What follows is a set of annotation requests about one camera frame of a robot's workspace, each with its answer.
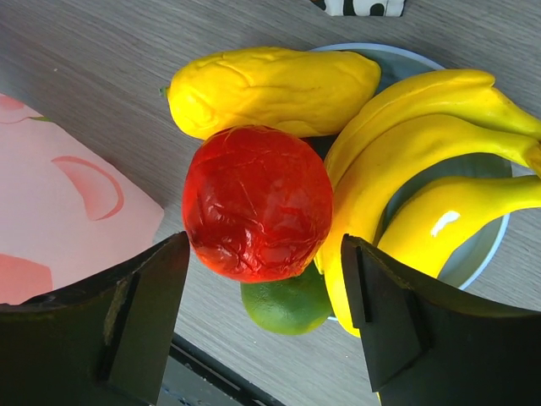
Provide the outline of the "red apple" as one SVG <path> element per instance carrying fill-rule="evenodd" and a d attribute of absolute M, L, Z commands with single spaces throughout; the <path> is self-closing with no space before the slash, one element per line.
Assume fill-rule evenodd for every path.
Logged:
<path fill-rule="evenodd" d="M 183 187 L 189 242 L 213 272 L 242 283 L 296 277 L 331 228 L 333 194 L 304 140 L 265 126 L 212 135 Z"/>

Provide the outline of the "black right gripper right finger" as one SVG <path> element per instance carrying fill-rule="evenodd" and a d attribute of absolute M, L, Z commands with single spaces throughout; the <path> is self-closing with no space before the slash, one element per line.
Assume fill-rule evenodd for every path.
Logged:
<path fill-rule="evenodd" d="M 537 405 L 540 314 L 429 277 L 345 236 L 342 270 L 384 405 Z"/>

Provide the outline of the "pink peach plastic bag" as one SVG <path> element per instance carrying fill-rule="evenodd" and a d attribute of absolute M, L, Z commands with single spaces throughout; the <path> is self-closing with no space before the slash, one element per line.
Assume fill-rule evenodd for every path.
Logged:
<path fill-rule="evenodd" d="M 23 102 L 1 97 L 1 301 L 19 305 L 150 248 L 163 209 Z"/>

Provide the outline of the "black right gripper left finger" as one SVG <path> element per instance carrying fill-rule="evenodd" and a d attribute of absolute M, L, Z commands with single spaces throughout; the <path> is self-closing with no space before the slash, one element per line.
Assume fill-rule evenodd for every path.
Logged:
<path fill-rule="evenodd" d="M 186 233 L 1 307 L 4 405 L 154 405 L 188 265 Z"/>

